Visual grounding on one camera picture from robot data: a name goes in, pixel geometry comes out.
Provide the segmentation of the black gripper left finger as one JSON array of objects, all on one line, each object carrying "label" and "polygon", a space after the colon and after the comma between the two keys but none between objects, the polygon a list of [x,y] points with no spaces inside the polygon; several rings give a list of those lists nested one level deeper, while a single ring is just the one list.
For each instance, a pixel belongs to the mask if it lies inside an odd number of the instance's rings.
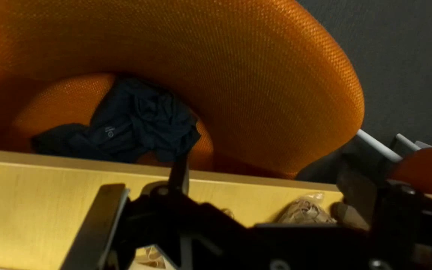
[{"label": "black gripper left finger", "polygon": [[126,249],[129,190],[124,184],[102,184],[75,234],[60,270],[127,270]]}]

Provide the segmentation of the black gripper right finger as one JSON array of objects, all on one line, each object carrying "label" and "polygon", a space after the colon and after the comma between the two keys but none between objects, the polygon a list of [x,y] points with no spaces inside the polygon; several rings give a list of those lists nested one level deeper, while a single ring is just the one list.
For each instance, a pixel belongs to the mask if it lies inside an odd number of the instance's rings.
[{"label": "black gripper right finger", "polygon": [[343,270],[432,270],[432,192],[402,178],[370,177],[351,157],[336,180]]}]

